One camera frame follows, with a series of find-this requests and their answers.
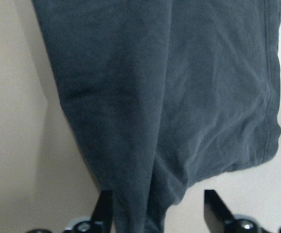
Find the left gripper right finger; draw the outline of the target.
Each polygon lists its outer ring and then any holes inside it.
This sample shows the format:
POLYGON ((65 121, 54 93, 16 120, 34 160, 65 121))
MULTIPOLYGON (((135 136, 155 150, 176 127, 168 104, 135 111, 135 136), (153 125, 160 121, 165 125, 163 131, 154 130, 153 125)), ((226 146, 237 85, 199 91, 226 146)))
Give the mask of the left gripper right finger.
POLYGON ((235 221, 215 190, 204 190, 204 220, 210 233, 228 233, 235 221))

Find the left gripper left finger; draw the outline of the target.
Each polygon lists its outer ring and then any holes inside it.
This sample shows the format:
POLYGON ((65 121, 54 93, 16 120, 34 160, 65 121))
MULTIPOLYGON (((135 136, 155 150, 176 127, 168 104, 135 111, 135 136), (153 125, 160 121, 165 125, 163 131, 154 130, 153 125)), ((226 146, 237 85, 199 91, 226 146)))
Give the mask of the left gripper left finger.
POLYGON ((113 221, 112 191, 103 190, 90 218, 91 233, 110 233, 113 221))

